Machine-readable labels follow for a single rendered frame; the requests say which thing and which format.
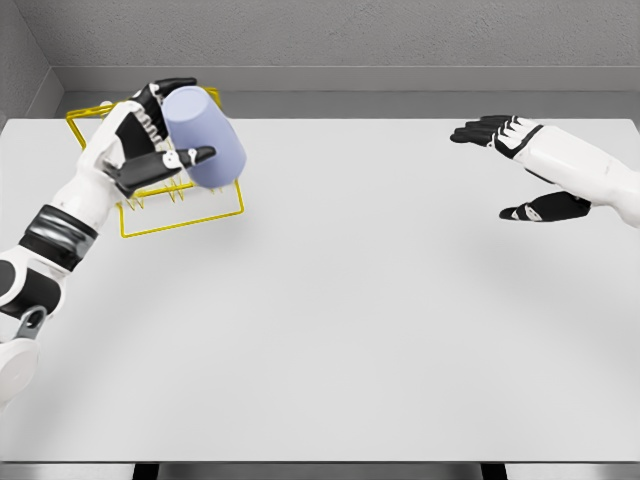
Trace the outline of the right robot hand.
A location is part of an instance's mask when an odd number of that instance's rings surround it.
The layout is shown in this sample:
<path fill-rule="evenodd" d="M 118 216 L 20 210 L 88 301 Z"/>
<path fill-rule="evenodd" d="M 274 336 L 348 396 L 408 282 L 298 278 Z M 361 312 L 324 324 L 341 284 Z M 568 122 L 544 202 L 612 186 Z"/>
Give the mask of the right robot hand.
<path fill-rule="evenodd" d="M 558 127 L 519 116 L 483 116 L 455 129 L 450 140 L 493 149 L 560 188 L 502 210 L 499 217 L 504 220 L 570 220 L 586 216 L 595 205 L 609 205 L 613 199 L 608 178 L 613 158 Z"/>

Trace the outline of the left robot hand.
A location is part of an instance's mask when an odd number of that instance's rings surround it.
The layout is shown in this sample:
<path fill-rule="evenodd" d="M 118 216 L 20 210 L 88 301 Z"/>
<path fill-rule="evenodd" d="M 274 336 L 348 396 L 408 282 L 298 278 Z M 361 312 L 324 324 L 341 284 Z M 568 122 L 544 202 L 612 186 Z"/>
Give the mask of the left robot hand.
<path fill-rule="evenodd" d="M 114 189 L 129 198 L 142 187 L 214 157 L 211 146 L 162 148 L 169 137 L 161 110 L 164 100 L 178 88 L 195 84 L 192 77 L 157 80 L 116 104 L 81 154 L 74 186 L 87 191 Z"/>

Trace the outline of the lavender blue cup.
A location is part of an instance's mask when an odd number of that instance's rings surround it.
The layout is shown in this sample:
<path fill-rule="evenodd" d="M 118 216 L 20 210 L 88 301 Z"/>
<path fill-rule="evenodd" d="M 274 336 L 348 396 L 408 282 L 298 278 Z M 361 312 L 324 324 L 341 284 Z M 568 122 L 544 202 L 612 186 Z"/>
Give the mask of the lavender blue cup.
<path fill-rule="evenodd" d="M 199 86 L 171 92 L 162 105 L 169 137 L 178 150 L 213 147 L 213 157 L 189 167 L 191 180 L 204 188 L 232 184 L 242 173 L 247 155 L 231 123 L 212 97 Z"/>

